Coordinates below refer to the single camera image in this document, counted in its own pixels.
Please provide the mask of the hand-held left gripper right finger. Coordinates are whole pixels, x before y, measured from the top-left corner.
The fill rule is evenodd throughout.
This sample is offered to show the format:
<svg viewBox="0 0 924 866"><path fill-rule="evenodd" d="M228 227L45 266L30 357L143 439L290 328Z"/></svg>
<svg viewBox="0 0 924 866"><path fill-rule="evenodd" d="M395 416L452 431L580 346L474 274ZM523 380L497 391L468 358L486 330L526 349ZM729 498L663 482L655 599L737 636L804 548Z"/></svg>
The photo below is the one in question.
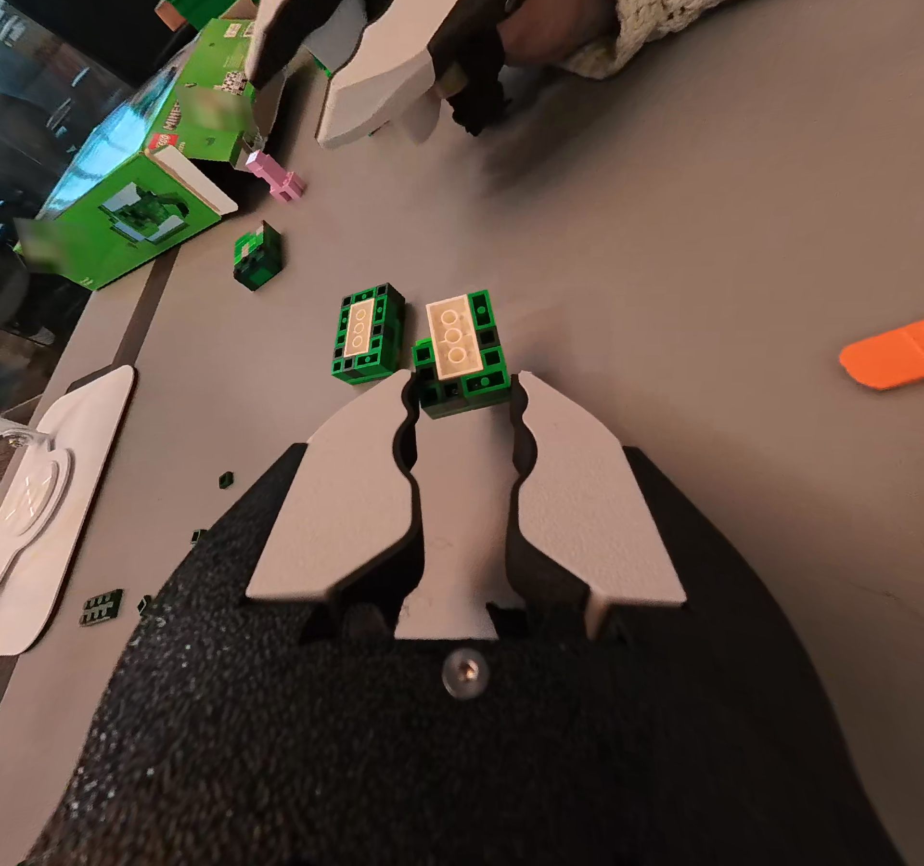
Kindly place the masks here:
<svg viewBox="0 0 924 866"><path fill-rule="evenodd" d="M512 378L510 418L506 578L525 632L597 639L616 607L683 607L687 592L618 437L529 371Z"/></svg>

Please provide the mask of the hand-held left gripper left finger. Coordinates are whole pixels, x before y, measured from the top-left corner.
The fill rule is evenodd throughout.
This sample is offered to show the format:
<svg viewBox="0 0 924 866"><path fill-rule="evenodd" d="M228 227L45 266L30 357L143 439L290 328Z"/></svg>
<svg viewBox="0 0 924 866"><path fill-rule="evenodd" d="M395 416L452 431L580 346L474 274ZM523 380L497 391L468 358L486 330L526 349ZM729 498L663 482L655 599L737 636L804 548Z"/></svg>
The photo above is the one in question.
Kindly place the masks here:
<svg viewBox="0 0 924 866"><path fill-rule="evenodd" d="M246 588L307 603L313 637L396 636L422 580L416 376L400 369L313 433Z"/></svg>

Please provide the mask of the green lego foot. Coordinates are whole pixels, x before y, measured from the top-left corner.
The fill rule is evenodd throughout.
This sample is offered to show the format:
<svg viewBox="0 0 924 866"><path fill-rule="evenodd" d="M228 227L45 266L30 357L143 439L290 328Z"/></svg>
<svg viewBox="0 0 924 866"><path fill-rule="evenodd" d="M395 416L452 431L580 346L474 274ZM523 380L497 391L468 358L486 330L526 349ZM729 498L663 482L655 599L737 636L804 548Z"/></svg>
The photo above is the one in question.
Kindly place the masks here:
<svg viewBox="0 0 924 866"><path fill-rule="evenodd" d="M399 368L406 300L389 283L342 298L330 374L349 385L382 380Z"/></svg>
<svg viewBox="0 0 924 866"><path fill-rule="evenodd" d="M430 334L412 348L421 410L436 420L509 400L511 378L489 292L433 301L425 312Z"/></svg>

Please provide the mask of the pink lego pig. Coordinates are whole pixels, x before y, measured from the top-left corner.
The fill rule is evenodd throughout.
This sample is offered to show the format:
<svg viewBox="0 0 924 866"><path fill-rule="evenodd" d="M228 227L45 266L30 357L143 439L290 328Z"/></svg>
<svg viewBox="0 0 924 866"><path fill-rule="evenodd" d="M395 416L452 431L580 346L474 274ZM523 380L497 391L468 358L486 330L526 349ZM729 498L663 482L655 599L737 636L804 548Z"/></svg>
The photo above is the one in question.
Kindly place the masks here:
<svg viewBox="0 0 924 866"><path fill-rule="evenodd" d="M303 196L306 189L306 184L300 176L284 169L263 151L250 153L246 160L246 168L269 186L271 196L278 202L294 202Z"/></svg>

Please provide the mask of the green lego box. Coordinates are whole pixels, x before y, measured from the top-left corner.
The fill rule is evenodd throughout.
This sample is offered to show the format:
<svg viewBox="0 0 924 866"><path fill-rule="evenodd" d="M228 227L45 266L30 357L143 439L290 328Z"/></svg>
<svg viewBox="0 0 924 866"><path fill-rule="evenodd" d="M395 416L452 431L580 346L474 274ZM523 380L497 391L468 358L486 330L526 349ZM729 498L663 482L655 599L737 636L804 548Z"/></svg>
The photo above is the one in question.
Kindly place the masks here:
<svg viewBox="0 0 924 866"><path fill-rule="evenodd" d="M283 73L245 71L257 7L237 0L99 123L32 220L17 259L95 291L236 213L225 184L247 173L276 121Z"/></svg>

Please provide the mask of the green pixelated lego block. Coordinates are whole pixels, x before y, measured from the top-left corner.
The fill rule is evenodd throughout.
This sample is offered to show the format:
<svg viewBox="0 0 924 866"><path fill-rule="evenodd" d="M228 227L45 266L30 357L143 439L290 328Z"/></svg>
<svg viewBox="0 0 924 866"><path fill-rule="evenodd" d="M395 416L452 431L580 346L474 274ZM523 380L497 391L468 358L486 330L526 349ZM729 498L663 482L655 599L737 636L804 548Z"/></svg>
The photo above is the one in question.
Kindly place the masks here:
<svg viewBox="0 0 924 866"><path fill-rule="evenodd" d="M238 236L234 244L233 275L250 292L255 292L282 272L283 240L268 222Z"/></svg>

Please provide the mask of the person's right hand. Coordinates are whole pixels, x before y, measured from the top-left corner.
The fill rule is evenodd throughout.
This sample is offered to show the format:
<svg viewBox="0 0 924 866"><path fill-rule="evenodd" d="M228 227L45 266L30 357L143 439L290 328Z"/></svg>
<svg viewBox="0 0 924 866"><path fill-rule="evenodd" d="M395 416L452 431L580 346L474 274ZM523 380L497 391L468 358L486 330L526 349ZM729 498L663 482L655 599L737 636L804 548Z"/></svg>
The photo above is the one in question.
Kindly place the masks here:
<svg viewBox="0 0 924 866"><path fill-rule="evenodd" d="M617 28L616 0L525 0L498 26L505 62L557 65Z"/></svg>

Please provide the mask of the black high-back office chair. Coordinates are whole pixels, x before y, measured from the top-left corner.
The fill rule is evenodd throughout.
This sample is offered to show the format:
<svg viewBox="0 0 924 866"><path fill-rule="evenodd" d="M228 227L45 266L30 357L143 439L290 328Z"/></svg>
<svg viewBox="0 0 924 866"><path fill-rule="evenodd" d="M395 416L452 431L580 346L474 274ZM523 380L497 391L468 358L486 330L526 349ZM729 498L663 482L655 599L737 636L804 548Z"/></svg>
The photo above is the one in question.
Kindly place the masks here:
<svg viewBox="0 0 924 866"><path fill-rule="evenodd" d="M140 85L194 37L170 30L159 0L6 0L123 81Z"/></svg>

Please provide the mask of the white book stand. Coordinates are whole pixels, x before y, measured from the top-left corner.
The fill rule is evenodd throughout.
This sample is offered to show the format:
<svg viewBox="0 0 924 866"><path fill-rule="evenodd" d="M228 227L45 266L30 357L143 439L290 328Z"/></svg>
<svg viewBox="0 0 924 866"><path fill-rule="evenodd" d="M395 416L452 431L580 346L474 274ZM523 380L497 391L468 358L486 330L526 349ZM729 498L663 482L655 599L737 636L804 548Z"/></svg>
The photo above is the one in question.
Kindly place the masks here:
<svg viewBox="0 0 924 866"><path fill-rule="evenodd" d="M120 366L59 398L24 443L1 510L1 655L36 643L52 619L136 383Z"/></svg>

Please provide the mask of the orange brick separator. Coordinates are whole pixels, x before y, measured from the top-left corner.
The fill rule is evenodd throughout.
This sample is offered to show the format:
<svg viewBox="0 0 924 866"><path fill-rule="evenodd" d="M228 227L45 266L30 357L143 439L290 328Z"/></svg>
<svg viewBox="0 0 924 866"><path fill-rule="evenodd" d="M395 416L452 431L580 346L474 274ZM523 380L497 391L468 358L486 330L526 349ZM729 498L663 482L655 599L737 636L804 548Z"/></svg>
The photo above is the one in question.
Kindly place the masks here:
<svg viewBox="0 0 924 866"><path fill-rule="evenodd" d="M923 380L923 321L844 347L839 364L859 385L892 390Z"/></svg>

